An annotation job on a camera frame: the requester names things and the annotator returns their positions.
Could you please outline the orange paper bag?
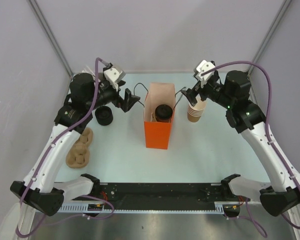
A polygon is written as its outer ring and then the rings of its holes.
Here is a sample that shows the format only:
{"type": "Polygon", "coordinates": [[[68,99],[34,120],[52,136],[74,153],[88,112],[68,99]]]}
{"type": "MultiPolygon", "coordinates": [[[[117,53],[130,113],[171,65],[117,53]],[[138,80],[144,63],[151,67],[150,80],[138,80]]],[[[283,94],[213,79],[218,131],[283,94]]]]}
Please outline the orange paper bag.
{"type": "Polygon", "coordinates": [[[147,88],[143,107],[145,146],[166,150],[169,146],[176,110],[176,88],[173,83],[152,82],[147,88]],[[171,122],[151,122],[151,113],[159,105],[169,105],[173,110],[171,122]]]}

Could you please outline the single black cup lid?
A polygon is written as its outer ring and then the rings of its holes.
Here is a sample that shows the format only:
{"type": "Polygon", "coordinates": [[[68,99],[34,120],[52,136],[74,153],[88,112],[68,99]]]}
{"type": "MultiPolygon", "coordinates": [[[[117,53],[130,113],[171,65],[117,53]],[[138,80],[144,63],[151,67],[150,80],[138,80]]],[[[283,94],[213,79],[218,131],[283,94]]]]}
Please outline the single black cup lid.
{"type": "Polygon", "coordinates": [[[173,109],[167,104],[158,105],[155,109],[155,117],[168,119],[173,116],[173,109]]]}

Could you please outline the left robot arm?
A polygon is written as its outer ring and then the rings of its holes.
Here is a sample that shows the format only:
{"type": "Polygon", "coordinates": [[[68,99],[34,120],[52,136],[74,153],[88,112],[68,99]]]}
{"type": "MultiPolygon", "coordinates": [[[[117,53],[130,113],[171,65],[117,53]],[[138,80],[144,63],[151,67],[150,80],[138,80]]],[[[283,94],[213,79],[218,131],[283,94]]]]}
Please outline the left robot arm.
{"type": "Polygon", "coordinates": [[[100,180],[90,174],[60,184],[56,184],[55,179],[72,146],[92,120],[93,110],[112,103],[128,112],[140,100],[129,89],[125,90],[124,97],[120,96],[124,76],[124,73],[105,70],[101,74],[83,72],[72,77],[69,94],[57,113],[39,159],[22,181],[14,181],[10,186],[21,203],[53,216],[65,202],[79,197],[95,200],[100,196],[100,180]]]}

